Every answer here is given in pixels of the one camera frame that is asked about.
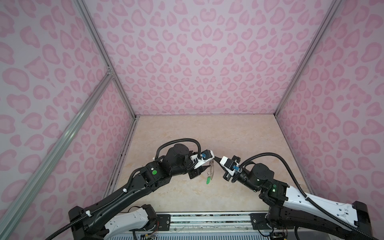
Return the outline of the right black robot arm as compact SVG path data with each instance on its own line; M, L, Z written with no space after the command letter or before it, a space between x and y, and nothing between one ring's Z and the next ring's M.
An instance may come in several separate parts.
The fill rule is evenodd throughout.
M275 173L266 165L254 163L261 157L279 159L295 185L276 180ZM343 204L306 193L286 160L278 154L257 154L243 163L237 157L215 157L214 160L225 170L225 180L239 182L259 193L259 198L269 206L266 221L272 228L305 228L343 240L374 239L366 204L359 201Z

